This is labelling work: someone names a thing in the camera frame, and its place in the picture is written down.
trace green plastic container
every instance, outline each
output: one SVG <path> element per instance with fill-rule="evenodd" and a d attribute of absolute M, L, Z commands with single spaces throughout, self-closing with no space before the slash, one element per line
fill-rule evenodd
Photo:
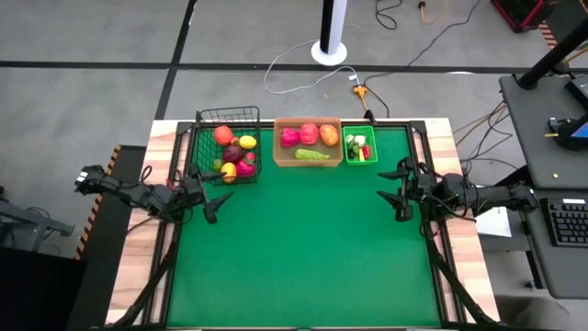
<path fill-rule="evenodd" d="M 357 155 L 355 159 L 349 160 L 349 156 L 347 155 L 347 142 L 345 141 L 345 137 L 347 134 L 356 135 L 363 135 L 366 136 L 366 144 L 369 145 L 371 148 L 371 156 L 366 161 L 359 161 L 359 156 Z M 376 139 L 374 138 L 374 127 L 372 126 L 345 126 L 343 127 L 343 144 L 344 150 L 343 153 L 345 154 L 345 160 L 347 164 L 350 166 L 369 166 L 373 165 L 378 161 L 378 148 L 376 147 Z"/>

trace green mat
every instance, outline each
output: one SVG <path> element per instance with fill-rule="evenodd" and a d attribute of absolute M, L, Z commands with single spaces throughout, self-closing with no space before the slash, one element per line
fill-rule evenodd
<path fill-rule="evenodd" d="M 376 174 L 410 154 L 405 129 L 376 129 L 369 166 L 278 167 L 262 131 L 256 184 L 207 186 L 234 195 L 209 225 L 184 226 L 168 326 L 439 326 L 420 215 L 397 223 Z"/>

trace red object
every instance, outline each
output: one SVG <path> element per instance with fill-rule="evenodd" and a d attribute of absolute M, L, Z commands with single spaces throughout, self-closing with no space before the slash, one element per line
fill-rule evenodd
<path fill-rule="evenodd" d="M 255 165 L 250 165 L 244 160 L 237 162 L 237 177 L 251 177 L 255 175 Z"/>
<path fill-rule="evenodd" d="M 305 145 L 314 145 L 319 139 L 319 128 L 314 123 L 304 123 L 300 127 L 300 140 Z"/>
<path fill-rule="evenodd" d="M 300 134 L 291 128 L 282 129 L 282 133 L 279 136 L 279 144 L 282 147 L 294 147 L 300 142 Z"/>
<path fill-rule="evenodd" d="M 511 29 L 525 32 L 537 29 L 560 0 L 491 0 Z"/>
<path fill-rule="evenodd" d="M 231 129 L 226 125 L 221 125 L 220 127 L 217 127 L 216 129 L 214 129 L 214 140 L 217 142 L 217 144 L 221 146 L 227 146 L 231 144 Z"/>
<path fill-rule="evenodd" d="M 365 145 L 362 149 L 364 151 L 364 159 L 368 160 L 371 156 L 371 148 L 369 148 L 369 145 Z"/>

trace red bell pepper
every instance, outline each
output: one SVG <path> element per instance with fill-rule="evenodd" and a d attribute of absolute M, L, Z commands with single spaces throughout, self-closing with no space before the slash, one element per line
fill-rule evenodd
<path fill-rule="evenodd" d="M 369 148 L 369 145 L 365 145 L 362 150 L 364 151 L 364 158 L 368 160 L 371 157 L 371 148 Z"/>

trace keyboard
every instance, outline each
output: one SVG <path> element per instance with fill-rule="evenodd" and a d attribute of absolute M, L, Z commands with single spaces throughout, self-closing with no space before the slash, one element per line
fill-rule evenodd
<path fill-rule="evenodd" d="M 562 199 L 542 199 L 540 203 L 553 245 L 588 247 L 588 204 Z"/>

